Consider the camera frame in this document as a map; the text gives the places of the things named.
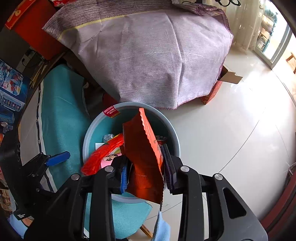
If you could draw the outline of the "red box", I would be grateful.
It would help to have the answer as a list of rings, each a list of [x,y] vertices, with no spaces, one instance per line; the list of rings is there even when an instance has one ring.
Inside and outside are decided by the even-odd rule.
[[[63,52],[63,45],[43,30],[56,13],[54,6],[45,0],[21,1],[5,23],[46,60]]]

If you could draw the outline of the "red snack wrapper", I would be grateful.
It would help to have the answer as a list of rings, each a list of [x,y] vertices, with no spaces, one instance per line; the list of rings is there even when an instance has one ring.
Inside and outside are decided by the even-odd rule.
[[[132,163],[127,191],[137,198],[161,204],[163,156],[144,108],[123,124],[125,156]]]

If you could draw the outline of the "red cola can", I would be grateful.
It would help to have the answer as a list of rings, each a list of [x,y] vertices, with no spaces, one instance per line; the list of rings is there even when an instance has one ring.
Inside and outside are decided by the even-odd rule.
[[[156,141],[158,142],[158,144],[160,146],[162,146],[163,144],[165,144],[167,142],[167,137],[156,135]]]

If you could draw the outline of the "pink paper cup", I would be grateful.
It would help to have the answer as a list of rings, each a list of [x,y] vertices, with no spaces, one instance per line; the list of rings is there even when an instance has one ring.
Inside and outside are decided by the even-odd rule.
[[[108,154],[107,156],[102,158],[100,167],[104,168],[106,166],[110,166],[112,164],[112,161],[114,160],[114,158],[119,157],[119,156],[121,156],[121,150],[118,147],[118,148],[115,148],[114,150],[112,150],[110,154]]]

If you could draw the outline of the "blue toy box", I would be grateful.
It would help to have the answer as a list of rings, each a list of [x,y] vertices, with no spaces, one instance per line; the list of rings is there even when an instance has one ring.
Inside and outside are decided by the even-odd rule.
[[[13,130],[25,106],[30,79],[4,61],[0,63],[1,133]]]

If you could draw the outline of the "teal trash bin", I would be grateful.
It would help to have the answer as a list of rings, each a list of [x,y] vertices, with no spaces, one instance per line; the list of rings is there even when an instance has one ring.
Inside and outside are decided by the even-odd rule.
[[[160,204],[165,186],[163,144],[171,155],[181,155],[177,133],[160,111],[137,102],[113,105],[100,113],[87,130],[81,172],[85,176],[96,174],[103,158],[120,148],[132,163],[128,193]]]

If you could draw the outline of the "teal striped tablecloth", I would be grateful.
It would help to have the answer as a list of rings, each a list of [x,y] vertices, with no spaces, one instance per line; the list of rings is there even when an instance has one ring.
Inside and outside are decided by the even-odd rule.
[[[83,77],[59,65],[46,75],[23,113],[19,127],[22,164],[39,153],[70,153],[69,160],[47,169],[41,179],[46,191],[56,192],[82,166],[82,146],[90,126],[82,84]]]

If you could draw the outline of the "purple cloth covered furniture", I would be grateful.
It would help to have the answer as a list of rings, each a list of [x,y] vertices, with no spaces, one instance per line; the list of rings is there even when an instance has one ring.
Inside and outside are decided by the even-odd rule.
[[[43,29],[117,101],[164,109],[207,96],[233,40],[222,9],[176,1],[74,1]]]

